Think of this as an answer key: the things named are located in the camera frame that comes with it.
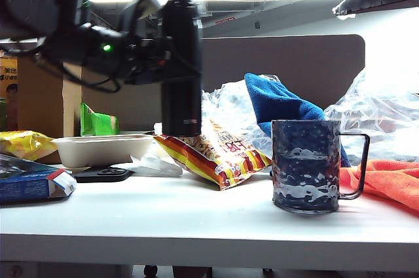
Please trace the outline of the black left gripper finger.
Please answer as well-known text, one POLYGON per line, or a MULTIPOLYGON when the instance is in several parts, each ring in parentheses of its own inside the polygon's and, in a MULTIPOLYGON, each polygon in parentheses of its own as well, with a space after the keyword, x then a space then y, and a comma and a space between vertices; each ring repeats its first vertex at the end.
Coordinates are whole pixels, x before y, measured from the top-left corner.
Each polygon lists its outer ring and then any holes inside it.
POLYGON ((139 56, 126 77, 126 83, 181 82, 200 75, 199 40, 177 41, 164 37, 141 42, 139 56))

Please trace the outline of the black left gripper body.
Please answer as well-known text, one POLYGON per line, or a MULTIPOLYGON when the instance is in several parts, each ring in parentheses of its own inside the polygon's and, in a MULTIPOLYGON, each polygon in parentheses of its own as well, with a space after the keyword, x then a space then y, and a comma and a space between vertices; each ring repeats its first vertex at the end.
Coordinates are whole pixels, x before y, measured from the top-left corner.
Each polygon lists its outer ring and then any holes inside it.
POLYGON ((88 70, 133 85, 158 82, 165 64, 160 39, 143 39, 130 32, 100 26, 86 30, 83 60, 88 70))

